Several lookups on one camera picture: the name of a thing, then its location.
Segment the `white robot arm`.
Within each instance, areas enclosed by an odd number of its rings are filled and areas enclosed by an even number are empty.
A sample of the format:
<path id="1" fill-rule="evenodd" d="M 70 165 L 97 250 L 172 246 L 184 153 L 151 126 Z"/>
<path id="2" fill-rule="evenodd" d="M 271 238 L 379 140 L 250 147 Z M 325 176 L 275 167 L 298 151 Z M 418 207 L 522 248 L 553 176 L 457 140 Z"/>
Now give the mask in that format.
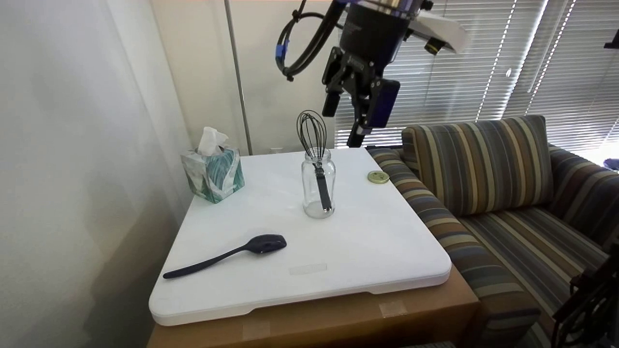
<path id="1" fill-rule="evenodd" d="M 412 35 L 410 22 L 424 0 L 333 0 L 325 22 L 333 29 L 346 16 L 343 35 L 331 49 L 321 84 L 327 89 L 323 116 L 333 116 L 341 95 L 352 99 L 354 118 L 348 147 L 360 147 L 373 128 L 385 128 L 401 84 L 383 72 L 402 41 Z"/>

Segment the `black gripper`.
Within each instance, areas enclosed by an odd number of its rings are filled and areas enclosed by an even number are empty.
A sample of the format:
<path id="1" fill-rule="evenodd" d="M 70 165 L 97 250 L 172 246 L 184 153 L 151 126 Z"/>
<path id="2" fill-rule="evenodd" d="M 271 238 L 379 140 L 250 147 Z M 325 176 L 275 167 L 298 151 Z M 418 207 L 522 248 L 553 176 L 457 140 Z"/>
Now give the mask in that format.
<path id="1" fill-rule="evenodd" d="M 323 72 L 327 87 L 323 116 L 335 116 L 341 93 L 352 97 L 356 111 L 346 145 L 356 149 L 372 128 L 385 128 L 401 84 L 385 80 L 395 51 L 406 37 L 408 22 L 364 6 L 350 6 L 341 43 L 331 51 Z"/>

